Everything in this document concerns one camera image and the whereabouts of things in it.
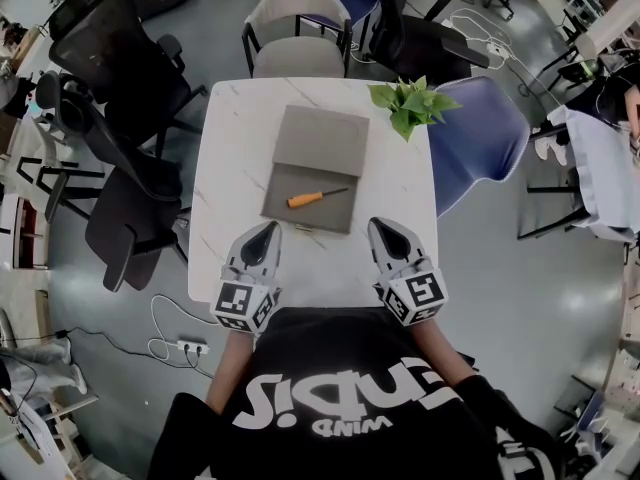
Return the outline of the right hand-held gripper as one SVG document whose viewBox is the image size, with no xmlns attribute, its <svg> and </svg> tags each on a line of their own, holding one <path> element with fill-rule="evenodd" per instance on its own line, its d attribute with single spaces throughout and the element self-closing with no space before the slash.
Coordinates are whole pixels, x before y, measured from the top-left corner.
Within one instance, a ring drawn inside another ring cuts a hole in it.
<svg viewBox="0 0 640 480">
<path fill-rule="evenodd" d="M 425 256 L 419 237 L 382 217 L 370 219 L 367 233 L 382 273 L 373 288 L 385 308 L 404 327 L 433 318 L 447 303 L 447 288 L 441 270 Z"/>
</svg>

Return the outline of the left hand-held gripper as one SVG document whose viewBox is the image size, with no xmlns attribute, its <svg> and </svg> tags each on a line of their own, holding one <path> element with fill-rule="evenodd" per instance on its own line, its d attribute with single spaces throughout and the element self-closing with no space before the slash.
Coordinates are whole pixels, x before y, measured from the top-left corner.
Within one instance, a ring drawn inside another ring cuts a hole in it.
<svg viewBox="0 0 640 480">
<path fill-rule="evenodd" d="M 230 267 L 222 269 L 218 295 L 210 305 L 222 327 L 254 336 L 265 331 L 282 291 L 274 279 L 281 242 L 277 221 L 258 224 L 233 242 L 227 257 Z"/>
</svg>

